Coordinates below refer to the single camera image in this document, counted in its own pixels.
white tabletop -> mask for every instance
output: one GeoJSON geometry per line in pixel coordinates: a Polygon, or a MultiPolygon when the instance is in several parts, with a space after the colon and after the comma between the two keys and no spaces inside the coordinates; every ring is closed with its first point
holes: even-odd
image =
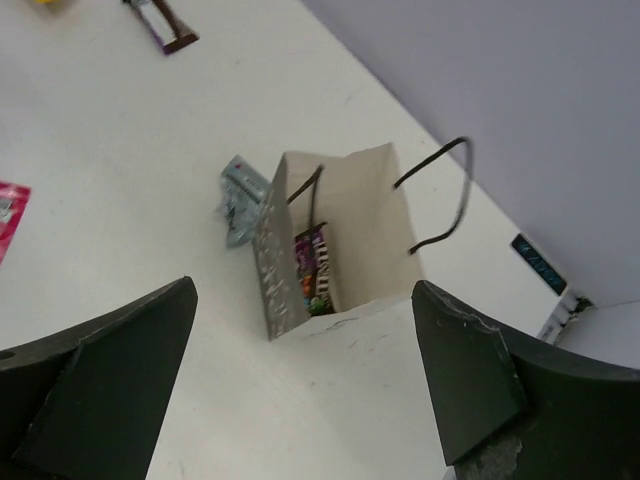
{"type": "MultiPolygon", "coordinates": [[[[149,478],[438,478],[408,305],[376,328],[268,343],[250,248],[225,249],[215,212],[236,153],[270,176],[285,150],[393,141],[406,171],[438,145],[295,0],[173,7],[201,40],[165,58],[118,0],[56,17],[0,4],[0,178],[33,188],[0,269],[0,349],[189,275],[198,313],[149,478]]],[[[415,178],[416,234],[441,233],[460,168],[415,178]]],[[[475,188],[460,231],[421,258],[535,334],[555,298],[509,250],[516,232],[475,188]]]]}

paper bag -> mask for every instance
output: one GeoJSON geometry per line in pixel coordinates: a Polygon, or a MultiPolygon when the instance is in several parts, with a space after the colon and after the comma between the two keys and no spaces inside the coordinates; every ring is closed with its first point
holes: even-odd
{"type": "Polygon", "coordinates": [[[345,158],[300,152],[283,155],[253,239],[271,340],[310,318],[293,242],[308,228],[313,189],[290,204],[287,200],[318,167],[324,167],[315,195],[315,221],[326,222],[338,311],[315,318],[331,325],[368,315],[408,299],[416,281],[425,278],[418,256],[413,255],[424,242],[417,244],[400,184],[452,146],[445,148],[400,180],[391,144],[345,158]]]}

candy wrapper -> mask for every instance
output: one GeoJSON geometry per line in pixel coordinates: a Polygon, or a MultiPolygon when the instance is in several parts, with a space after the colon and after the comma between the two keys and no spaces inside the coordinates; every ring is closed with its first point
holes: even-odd
{"type": "Polygon", "coordinates": [[[171,55],[198,40],[164,0],[123,0],[147,26],[165,55],[171,55]]]}
{"type": "Polygon", "coordinates": [[[323,222],[295,238],[298,280],[304,305],[313,317],[336,313],[325,228],[326,222],[323,222]]]}
{"type": "Polygon", "coordinates": [[[29,187],[0,182],[0,264],[16,233],[30,196],[29,187]]]}
{"type": "Polygon", "coordinates": [[[227,219],[227,247],[239,247],[253,238],[267,194],[269,181],[236,155],[220,175],[222,204],[218,210],[227,219]]]}

